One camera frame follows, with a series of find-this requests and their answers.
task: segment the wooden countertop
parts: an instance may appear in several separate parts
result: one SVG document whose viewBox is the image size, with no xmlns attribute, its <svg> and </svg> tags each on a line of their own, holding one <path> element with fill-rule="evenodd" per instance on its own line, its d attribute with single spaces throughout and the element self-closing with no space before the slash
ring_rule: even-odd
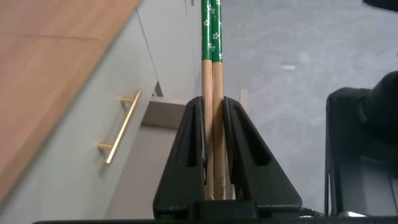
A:
<svg viewBox="0 0 398 224">
<path fill-rule="evenodd" d="M 0 1 L 0 202 L 138 4 Z"/>
</svg>

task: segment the drawer handle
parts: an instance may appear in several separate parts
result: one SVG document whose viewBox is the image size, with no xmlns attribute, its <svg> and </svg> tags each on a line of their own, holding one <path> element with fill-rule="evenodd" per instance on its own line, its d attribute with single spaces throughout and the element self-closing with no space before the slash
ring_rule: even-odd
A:
<svg viewBox="0 0 398 224">
<path fill-rule="evenodd" d="M 130 118 L 131 118 L 134 110 L 137 108 L 137 104 L 138 104 L 139 98 L 141 97 L 141 93 L 142 93 L 142 90 L 137 90 L 134 99 L 126 98 L 126 97 L 120 98 L 120 102 L 129 103 L 129 104 L 131 104 L 131 107 L 130 107 L 129 111 L 127 112 L 127 115 L 126 115 L 126 118 L 124 119 L 122 128 L 120 129 L 119 134 L 118 134 L 116 140 L 114 141 L 113 145 L 106 144 L 103 142 L 97 143 L 98 150 L 109 152 L 108 156 L 105 158 L 105 163 L 107 163 L 107 164 L 110 164 L 112 162 L 114 153 L 116 152 L 116 149 L 119 146 L 120 140 L 122 139 L 124 131 L 126 130 L 128 124 L 129 124 Z"/>
</svg>

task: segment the concrete floor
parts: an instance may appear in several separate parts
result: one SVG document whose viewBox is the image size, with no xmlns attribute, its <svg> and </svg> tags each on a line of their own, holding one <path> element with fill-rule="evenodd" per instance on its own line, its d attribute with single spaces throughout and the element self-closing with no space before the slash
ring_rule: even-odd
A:
<svg viewBox="0 0 398 224">
<path fill-rule="evenodd" d="M 225 95 L 248 114 L 303 199 L 323 211 L 325 104 L 398 69 L 398 14 L 360 0 L 225 0 Z M 200 81 L 195 88 L 200 95 Z"/>
</svg>

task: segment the black chair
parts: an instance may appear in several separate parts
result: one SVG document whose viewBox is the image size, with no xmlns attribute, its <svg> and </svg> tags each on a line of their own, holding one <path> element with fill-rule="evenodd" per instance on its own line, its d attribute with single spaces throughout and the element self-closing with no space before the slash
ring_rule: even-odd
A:
<svg viewBox="0 0 398 224">
<path fill-rule="evenodd" d="M 398 72 L 326 104 L 325 214 L 398 215 Z"/>
</svg>

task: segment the cabinet door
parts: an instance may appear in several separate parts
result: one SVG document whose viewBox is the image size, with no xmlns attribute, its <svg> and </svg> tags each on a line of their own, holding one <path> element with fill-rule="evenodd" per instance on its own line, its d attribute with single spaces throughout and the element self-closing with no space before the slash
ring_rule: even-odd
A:
<svg viewBox="0 0 398 224">
<path fill-rule="evenodd" d="M 195 87 L 186 3 L 185 0 L 148 0 L 137 8 L 165 97 L 191 98 Z"/>
<path fill-rule="evenodd" d="M 3 201 L 0 223 L 103 219 L 155 84 L 155 70 L 134 13 Z M 105 164 L 96 142 L 113 144 L 131 106 L 119 99 L 134 97 L 137 89 L 142 90 L 141 99 L 113 162 Z"/>
</svg>

